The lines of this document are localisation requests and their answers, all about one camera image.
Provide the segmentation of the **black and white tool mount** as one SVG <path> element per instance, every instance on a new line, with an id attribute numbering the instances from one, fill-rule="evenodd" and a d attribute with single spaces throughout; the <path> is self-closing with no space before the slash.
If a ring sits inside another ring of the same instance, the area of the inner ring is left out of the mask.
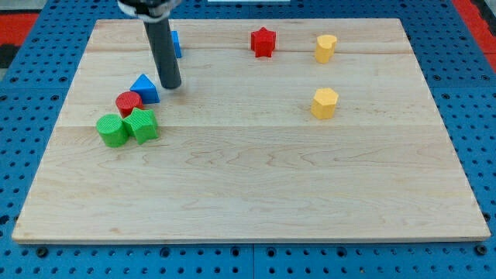
<path id="1" fill-rule="evenodd" d="M 123 13 L 144 22 L 159 22 L 168 18 L 181 3 L 181 0 L 117 0 Z"/>

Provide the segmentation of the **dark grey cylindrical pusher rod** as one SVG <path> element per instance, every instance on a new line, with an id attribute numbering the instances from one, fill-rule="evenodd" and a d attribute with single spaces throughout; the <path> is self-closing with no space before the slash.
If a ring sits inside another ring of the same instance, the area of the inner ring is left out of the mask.
<path id="1" fill-rule="evenodd" d="M 168 18 L 159 22 L 145 22 L 144 27 L 161 86 L 166 89 L 179 88 L 182 84 L 181 73 Z"/>

